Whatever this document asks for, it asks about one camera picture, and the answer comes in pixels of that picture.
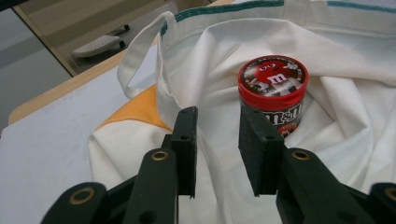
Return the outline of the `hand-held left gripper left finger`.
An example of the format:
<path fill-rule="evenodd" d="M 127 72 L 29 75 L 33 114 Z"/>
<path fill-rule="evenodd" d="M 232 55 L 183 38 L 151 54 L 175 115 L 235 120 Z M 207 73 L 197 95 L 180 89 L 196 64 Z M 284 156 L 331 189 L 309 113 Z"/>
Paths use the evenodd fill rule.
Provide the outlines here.
<path fill-rule="evenodd" d="M 195 196 L 198 109 L 180 110 L 173 132 L 143 157 L 122 224 L 178 224 L 178 198 Z"/>

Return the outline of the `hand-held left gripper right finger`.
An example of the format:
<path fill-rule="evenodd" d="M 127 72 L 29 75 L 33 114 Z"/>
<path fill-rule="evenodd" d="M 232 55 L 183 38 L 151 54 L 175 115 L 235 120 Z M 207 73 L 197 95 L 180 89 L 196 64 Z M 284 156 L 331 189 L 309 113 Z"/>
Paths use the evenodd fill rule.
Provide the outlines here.
<path fill-rule="evenodd" d="M 241 108 L 238 147 L 257 197 L 275 195 L 283 224 L 374 224 L 318 156 L 288 148 L 258 110 Z"/>

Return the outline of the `candy jar with red lid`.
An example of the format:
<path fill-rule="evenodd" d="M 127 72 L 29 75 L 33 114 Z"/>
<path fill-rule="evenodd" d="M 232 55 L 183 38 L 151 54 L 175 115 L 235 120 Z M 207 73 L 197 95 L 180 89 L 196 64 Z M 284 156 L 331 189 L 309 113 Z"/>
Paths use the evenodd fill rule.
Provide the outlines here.
<path fill-rule="evenodd" d="M 242 105 L 257 109 L 286 137 L 298 127 L 308 82 L 308 72 L 299 61 L 268 55 L 245 63 L 238 74 Z"/>

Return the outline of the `white canvas tote bag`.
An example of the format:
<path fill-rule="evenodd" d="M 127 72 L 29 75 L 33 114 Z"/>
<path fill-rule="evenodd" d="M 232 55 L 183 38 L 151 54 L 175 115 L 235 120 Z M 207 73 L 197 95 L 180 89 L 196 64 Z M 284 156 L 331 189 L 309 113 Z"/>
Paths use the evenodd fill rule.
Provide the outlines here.
<path fill-rule="evenodd" d="M 360 191 L 396 183 L 396 0 L 258 0 L 165 12 L 131 43 L 118 70 L 127 103 L 89 139 L 92 176 L 113 188 L 138 173 L 179 110 L 198 109 L 197 185 L 180 224 L 279 224 L 255 196 L 237 142 L 237 75 L 285 55 L 309 78 L 289 147 L 313 151 Z"/>

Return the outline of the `white table cover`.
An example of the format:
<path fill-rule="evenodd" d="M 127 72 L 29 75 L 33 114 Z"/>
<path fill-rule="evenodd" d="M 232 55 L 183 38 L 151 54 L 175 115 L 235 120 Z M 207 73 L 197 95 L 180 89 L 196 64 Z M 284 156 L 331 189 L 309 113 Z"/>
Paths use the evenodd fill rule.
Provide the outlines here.
<path fill-rule="evenodd" d="M 2 131 L 0 224 L 39 224 L 65 190 L 92 179 L 89 136 L 128 101 L 119 64 L 98 64 L 98 77 Z"/>

